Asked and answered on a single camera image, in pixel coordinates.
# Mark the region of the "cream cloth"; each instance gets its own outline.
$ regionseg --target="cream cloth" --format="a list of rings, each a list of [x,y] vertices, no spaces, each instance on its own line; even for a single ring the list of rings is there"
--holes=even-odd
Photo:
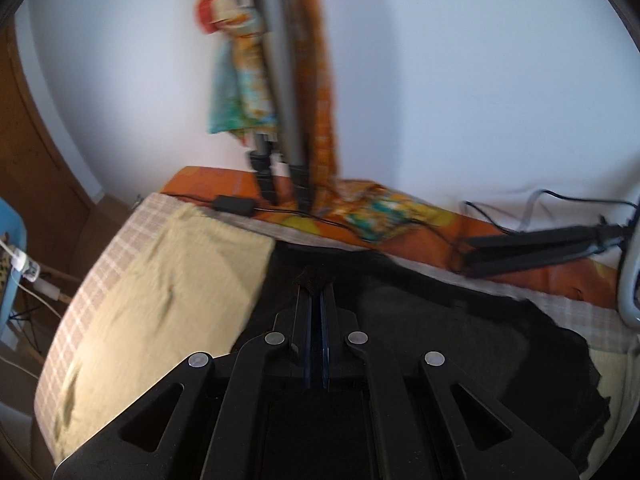
[[[185,204],[97,310],[65,377],[54,459],[64,460],[188,355],[227,354],[255,304],[271,238]]]

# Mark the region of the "white wall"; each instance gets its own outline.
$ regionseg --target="white wall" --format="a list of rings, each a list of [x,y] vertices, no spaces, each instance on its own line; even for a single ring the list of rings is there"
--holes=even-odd
[[[194,0],[26,4],[57,112],[107,192],[130,203],[186,165],[249,169],[235,139],[206,132],[216,39],[196,28]]]
[[[193,0],[28,4],[60,118],[108,192],[130,201],[187,164],[247,168],[206,134],[214,38]],[[323,5],[344,176],[454,210],[517,214],[541,186],[636,199],[640,54],[606,0]],[[548,204],[558,223],[627,213]]]
[[[606,0],[324,6],[347,176],[451,210],[517,214],[539,187],[638,198],[640,54]],[[545,203],[558,223],[628,214]]]

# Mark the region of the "plaid fabric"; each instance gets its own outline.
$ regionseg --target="plaid fabric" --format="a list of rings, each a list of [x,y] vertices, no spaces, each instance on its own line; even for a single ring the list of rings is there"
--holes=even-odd
[[[155,238],[169,216],[181,205],[182,202],[169,196],[157,193],[150,195],[136,209],[104,250],[67,309],[47,355],[34,403],[36,420],[49,449],[52,449],[51,437],[60,389],[84,333],[94,318],[95,311],[108,291],[126,272],[133,259]],[[343,250],[362,250],[360,247],[271,222],[214,212],[208,209],[205,211],[212,218],[290,243]],[[593,306],[582,301],[517,288],[513,285],[468,280],[448,270],[394,256],[392,258],[399,265],[446,283],[498,296],[531,300],[559,326],[581,334],[591,348],[626,353],[634,339],[633,332],[623,325],[618,314],[613,310]]]

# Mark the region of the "triangular cutout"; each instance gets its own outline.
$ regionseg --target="triangular cutout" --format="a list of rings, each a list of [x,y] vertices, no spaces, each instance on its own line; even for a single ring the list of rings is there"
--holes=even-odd
[[[122,428],[121,439],[149,453],[158,449],[183,390],[179,383],[169,386],[144,412]]]
[[[511,430],[461,384],[451,387],[466,427],[476,448],[485,451],[511,437]]]

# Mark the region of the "red fabric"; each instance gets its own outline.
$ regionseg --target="red fabric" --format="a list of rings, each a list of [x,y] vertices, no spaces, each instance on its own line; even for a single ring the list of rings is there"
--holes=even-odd
[[[218,30],[213,22],[211,3],[213,0],[198,0],[196,4],[196,19],[206,34],[213,34]]]

